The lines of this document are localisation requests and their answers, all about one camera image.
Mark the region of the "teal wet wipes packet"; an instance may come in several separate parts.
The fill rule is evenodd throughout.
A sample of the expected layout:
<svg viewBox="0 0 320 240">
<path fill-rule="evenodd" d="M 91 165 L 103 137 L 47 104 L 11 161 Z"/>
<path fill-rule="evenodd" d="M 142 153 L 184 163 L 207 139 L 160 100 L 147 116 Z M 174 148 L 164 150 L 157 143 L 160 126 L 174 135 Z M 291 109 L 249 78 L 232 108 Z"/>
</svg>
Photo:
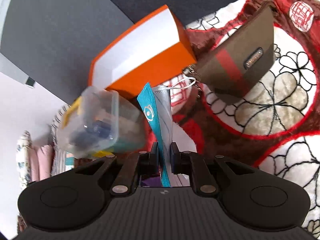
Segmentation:
<svg viewBox="0 0 320 240">
<path fill-rule="evenodd" d="M 145 84 L 142 91 L 137 96 L 137 100 L 158 142 L 158 161 L 161 171 L 161 183 L 164 187 L 171 187 L 165 165 L 164 145 L 161 135 L 161 124 L 157 109 L 156 96 L 149 83 Z"/>
</svg>

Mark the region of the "purple cloth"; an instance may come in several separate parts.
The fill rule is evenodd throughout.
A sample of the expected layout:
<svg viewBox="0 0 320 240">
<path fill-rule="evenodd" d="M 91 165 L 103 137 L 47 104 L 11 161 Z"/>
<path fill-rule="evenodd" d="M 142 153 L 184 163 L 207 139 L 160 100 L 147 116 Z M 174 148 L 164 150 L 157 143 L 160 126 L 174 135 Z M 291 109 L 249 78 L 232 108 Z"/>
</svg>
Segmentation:
<svg viewBox="0 0 320 240">
<path fill-rule="evenodd" d="M 143 187 L 162 187 L 162 182 L 160 177 L 150 177 L 146 179 L 142 179 L 140 182 L 140 186 Z"/>
</svg>

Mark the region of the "clear plastic storage container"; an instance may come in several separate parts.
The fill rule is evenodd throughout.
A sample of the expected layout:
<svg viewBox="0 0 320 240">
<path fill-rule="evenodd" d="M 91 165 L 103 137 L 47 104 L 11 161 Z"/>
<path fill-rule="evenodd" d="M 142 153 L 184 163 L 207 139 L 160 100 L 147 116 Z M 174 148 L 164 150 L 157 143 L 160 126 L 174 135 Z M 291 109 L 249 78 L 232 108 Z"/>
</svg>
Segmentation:
<svg viewBox="0 0 320 240">
<path fill-rule="evenodd" d="M 145 117 L 115 90 L 90 86 L 62 116 L 56 142 L 77 159 L 133 152 L 146 145 Z"/>
</svg>

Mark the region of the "striped cloth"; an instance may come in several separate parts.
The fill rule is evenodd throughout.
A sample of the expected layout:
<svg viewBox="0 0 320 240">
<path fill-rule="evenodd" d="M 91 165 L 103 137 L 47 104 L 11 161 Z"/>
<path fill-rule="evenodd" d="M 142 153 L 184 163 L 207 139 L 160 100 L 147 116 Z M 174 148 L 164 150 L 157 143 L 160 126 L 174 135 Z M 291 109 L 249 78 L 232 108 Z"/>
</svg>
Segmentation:
<svg viewBox="0 0 320 240">
<path fill-rule="evenodd" d="M 51 136 L 53 142 L 54 158 L 51 170 L 51 176 L 69 171 L 74 168 L 75 158 L 71 153 L 59 149 L 57 145 L 57 129 L 62 123 L 62 117 L 67 112 L 69 105 L 63 105 L 55 114 L 51 124 Z"/>
</svg>

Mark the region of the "red floral plush blanket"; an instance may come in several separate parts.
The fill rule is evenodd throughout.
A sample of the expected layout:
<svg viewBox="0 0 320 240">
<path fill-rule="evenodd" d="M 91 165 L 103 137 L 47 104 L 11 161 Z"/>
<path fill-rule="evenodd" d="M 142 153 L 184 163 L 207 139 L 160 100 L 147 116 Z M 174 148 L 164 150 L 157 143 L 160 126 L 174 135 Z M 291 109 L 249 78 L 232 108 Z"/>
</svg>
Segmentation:
<svg viewBox="0 0 320 240">
<path fill-rule="evenodd" d="M 167 81 L 176 87 L 174 141 L 180 150 L 225 155 L 303 187 L 311 200 L 303 228 L 319 238 L 319 0 L 237 0 L 186 29 L 202 55 L 267 1 L 275 10 L 273 66 L 232 105 L 184 75 Z"/>
</svg>

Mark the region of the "pink floral cushion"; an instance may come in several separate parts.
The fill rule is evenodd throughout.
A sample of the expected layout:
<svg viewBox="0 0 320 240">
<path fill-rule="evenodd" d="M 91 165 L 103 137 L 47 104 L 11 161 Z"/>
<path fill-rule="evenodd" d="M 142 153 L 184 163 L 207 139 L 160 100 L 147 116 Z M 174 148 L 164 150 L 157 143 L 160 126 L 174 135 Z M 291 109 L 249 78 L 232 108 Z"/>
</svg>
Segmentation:
<svg viewBox="0 0 320 240">
<path fill-rule="evenodd" d="M 23 187 L 51 176 L 54 159 L 52 145 L 34 146 L 28 131 L 24 131 L 17 141 L 16 158 Z"/>
</svg>

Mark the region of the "brown pouch with red stripe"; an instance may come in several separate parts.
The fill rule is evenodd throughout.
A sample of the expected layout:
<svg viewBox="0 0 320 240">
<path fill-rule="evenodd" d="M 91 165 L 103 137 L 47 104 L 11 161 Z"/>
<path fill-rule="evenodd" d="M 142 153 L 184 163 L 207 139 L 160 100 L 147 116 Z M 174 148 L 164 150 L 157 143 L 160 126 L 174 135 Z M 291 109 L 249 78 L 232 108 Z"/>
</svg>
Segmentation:
<svg viewBox="0 0 320 240">
<path fill-rule="evenodd" d="M 271 2 L 264 2 L 231 37 L 183 74 L 207 85 L 227 105 L 240 101 L 274 64 L 276 13 Z"/>
</svg>

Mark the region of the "orange cardboard box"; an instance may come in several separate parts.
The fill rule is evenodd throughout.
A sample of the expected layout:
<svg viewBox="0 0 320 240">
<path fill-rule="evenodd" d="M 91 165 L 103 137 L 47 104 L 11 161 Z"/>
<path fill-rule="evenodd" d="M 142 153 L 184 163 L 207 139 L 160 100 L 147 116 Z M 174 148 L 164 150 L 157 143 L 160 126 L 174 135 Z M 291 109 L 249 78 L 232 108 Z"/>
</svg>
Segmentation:
<svg viewBox="0 0 320 240">
<path fill-rule="evenodd" d="M 151 87 L 176 77 L 196 63 L 189 38 L 179 19 L 163 5 L 131 26 L 91 63 L 88 84 L 136 97 L 146 83 Z"/>
</svg>

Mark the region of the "grey sofa cushion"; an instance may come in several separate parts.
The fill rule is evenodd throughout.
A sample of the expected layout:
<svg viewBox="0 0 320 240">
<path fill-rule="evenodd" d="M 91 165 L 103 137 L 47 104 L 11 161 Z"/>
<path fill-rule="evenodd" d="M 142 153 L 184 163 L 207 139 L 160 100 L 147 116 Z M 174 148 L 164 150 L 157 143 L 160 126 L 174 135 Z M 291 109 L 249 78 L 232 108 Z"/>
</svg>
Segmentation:
<svg viewBox="0 0 320 240">
<path fill-rule="evenodd" d="M 1 55 L 66 103 L 93 57 L 162 5 L 183 24 L 236 0 L 1 0 Z"/>
</svg>

